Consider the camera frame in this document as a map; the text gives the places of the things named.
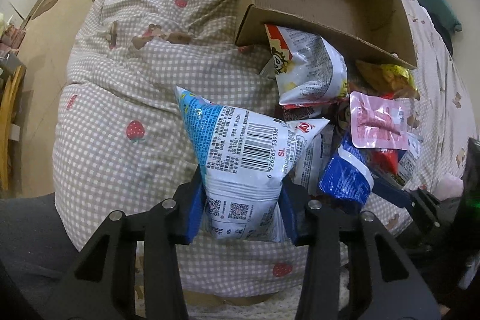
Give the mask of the dark blue snack bag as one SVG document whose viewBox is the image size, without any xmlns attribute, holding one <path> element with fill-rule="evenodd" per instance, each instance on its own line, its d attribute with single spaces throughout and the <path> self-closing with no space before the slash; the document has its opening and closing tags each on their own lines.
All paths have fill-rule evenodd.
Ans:
<svg viewBox="0 0 480 320">
<path fill-rule="evenodd" d="M 374 188 L 374 178 L 367 166 L 365 154 L 356 148 L 348 132 L 320 176 L 318 188 L 335 200 L 365 206 Z"/>
</svg>

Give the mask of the pink snack packet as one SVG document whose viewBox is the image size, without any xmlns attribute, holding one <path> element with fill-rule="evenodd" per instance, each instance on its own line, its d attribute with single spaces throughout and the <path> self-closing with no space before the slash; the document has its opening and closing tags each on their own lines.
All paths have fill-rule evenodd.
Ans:
<svg viewBox="0 0 480 320">
<path fill-rule="evenodd" d="M 352 92 L 349 107 L 357 149 L 408 149 L 406 109 L 400 101 Z"/>
</svg>

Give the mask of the checkered strawberry bed quilt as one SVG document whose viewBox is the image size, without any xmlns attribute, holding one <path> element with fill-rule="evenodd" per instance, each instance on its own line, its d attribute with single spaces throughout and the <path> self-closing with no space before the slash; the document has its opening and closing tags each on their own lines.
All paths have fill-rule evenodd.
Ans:
<svg viewBox="0 0 480 320">
<path fill-rule="evenodd" d="M 407 189 L 433 191 L 465 170 L 477 129 L 468 91 L 417 0 L 401 0 L 418 66 L 421 100 L 408 131 L 423 139 Z M 53 149 L 55 206 L 81 250 L 112 210 L 135 214 L 170 197 L 197 166 L 173 87 L 211 101 L 272 115 L 277 86 L 260 75 L 269 49 L 233 43 L 237 0 L 94 0 L 76 35 L 58 107 Z M 159 25 L 186 32 L 188 45 L 134 37 Z M 188 305 L 194 319 L 294 319 L 307 249 L 289 243 L 216 241 L 199 232 L 177 247 L 181 283 L 224 299 L 276 293 L 249 306 Z"/>
</svg>

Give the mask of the light blue white snack bag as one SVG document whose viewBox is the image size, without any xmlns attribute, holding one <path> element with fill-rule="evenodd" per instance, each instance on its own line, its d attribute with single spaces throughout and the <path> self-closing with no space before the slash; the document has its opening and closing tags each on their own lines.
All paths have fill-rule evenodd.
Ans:
<svg viewBox="0 0 480 320">
<path fill-rule="evenodd" d="M 217 240 L 285 242 L 282 181 L 329 123 L 285 122 L 174 88 L 206 192 L 203 228 Z"/>
</svg>

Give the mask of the red white popcorn snack bag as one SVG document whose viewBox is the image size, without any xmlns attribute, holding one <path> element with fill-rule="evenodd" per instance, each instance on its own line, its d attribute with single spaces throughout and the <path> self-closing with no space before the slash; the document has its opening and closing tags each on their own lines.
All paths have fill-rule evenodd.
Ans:
<svg viewBox="0 0 480 320">
<path fill-rule="evenodd" d="M 321 106 L 347 97 L 345 59 L 325 38 L 271 23 L 264 27 L 280 106 Z"/>
</svg>

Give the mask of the yellow snack bag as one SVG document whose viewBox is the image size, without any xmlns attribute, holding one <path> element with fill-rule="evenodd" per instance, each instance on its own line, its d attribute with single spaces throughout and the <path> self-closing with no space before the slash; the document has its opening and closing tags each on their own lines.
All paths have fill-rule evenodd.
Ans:
<svg viewBox="0 0 480 320">
<path fill-rule="evenodd" d="M 395 64 L 375 64 L 361 60 L 355 66 L 363 79 L 381 95 L 391 98 L 413 98 L 419 100 L 411 71 Z"/>
</svg>

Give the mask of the red cartoon snack bag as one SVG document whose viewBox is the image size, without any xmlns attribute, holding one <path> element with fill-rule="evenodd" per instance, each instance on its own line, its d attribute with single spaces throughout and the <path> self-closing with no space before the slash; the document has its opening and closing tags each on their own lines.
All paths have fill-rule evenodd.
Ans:
<svg viewBox="0 0 480 320">
<path fill-rule="evenodd" d="M 396 149 L 372 149 L 369 158 L 375 170 L 392 175 L 398 173 L 399 158 Z"/>
</svg>

